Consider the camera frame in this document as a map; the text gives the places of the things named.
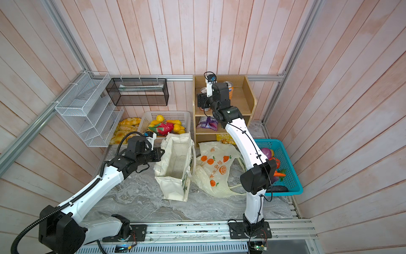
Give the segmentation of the red soda can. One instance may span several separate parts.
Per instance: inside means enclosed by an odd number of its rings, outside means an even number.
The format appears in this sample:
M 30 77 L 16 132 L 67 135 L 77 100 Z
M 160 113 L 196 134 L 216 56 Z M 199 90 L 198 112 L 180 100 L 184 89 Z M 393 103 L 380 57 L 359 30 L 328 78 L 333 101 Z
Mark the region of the red soda can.
M 207 105 L 207 88 L 203 87 L 200 89 L 200 94 L 198 94 L 198 104 L 201 111 L 208 112 L 210 111 L 210 107 Z

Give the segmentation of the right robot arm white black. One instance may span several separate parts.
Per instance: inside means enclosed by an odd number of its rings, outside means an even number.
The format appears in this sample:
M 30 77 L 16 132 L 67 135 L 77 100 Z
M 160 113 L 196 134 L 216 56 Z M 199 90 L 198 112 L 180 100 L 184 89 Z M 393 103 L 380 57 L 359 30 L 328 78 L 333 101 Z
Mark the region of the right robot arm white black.
M 231 105 L 226 83 L 208 82 L 206 93 L 198 94 L 197 99 L 198 107 L 211 109 L 213 117 L 233 138 L 244 159 L 246 172 L 240 176 L 246 191 L 242 227 L 244 234 L 252 237 L 264 231 L 265 193 L 272 186 L 271 177 L 277 169 L 277 163 L 269 160 L 255 143 L 240 110 Z

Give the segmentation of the cream canvas tote bag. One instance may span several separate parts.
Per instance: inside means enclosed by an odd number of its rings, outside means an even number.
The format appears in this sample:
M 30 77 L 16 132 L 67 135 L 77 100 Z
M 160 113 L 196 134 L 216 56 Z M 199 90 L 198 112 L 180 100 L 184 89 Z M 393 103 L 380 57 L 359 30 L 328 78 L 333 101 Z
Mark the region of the cream canvas tote bag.
M 154 166 L 155 180 L 166 200 L 187 202 L 190 177 L 196 168 L 195 144 L 190 133 L 168 134 L 160 148 L 165 151 Z

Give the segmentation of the yellow plastic bag orange print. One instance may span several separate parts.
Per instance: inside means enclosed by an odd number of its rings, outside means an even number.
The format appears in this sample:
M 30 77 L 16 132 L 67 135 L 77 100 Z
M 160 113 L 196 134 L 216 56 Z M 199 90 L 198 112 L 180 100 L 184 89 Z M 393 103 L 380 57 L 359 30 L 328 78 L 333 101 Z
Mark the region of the yellow plastic bag orange print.
M 215 198 L 228 198 L 234 195 L 245 195 L 233 189 L 241 184 L 230 187 L 228 178 L 234 160 L 241 162 L 241 153 L 231 144 L 220 141 L 202 142 L 199 144 L 200 156 L 196 158 L 196 168 L 191 173 L 191 181 L 208 195 Z

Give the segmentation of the purple snack packet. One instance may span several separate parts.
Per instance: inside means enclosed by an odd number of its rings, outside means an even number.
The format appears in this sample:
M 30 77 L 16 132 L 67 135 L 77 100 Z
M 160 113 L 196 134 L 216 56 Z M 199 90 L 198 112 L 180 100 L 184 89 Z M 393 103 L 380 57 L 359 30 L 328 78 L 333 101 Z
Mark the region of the purple snack packet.
M 218 121 L 214 117 L 211 117 L 211 116 L 202 116 L 199 119 L 196 128 L 217 131 L 218 130 Z

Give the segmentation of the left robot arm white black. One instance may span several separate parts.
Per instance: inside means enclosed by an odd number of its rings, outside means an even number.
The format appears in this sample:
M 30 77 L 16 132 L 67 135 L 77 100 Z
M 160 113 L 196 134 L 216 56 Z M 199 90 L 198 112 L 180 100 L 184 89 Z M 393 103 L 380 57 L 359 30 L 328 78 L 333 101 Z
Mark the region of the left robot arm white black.
M 15 238 L 11 253 L 18 253 L 22 238 L 34 227 L 39 227 L 39 242 L 51 249 L 53 254 L 74 254 L 83 245 L 97 242 L 107 237 L 116 237 L 120 241 L 132 238 L 130 221 L 118 214 L 107 219 L 83 223 L 87 213 L 113 187 L 127 179 L 133 172 L 140 173 L 139 167 L 145 169 L 150 163 L 161 160 L 165 151 L 154 146 L 156 134 L 137 131 L 125 135 L 128 140 L 126 149 L 116 150 L 113 159 L 103 162 L 99 175 L 78 193 L 56 207 L 47 206 L 38 220 L 27 226 Z

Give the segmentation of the orange carrot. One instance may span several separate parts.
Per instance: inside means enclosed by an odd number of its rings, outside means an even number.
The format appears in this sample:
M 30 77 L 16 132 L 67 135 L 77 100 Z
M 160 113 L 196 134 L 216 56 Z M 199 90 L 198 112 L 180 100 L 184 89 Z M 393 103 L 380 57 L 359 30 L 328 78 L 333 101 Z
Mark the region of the orange carrot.
M 286 177 L 286 174 L 280 173 L 280 172 L 274 172 L 274 177 Z

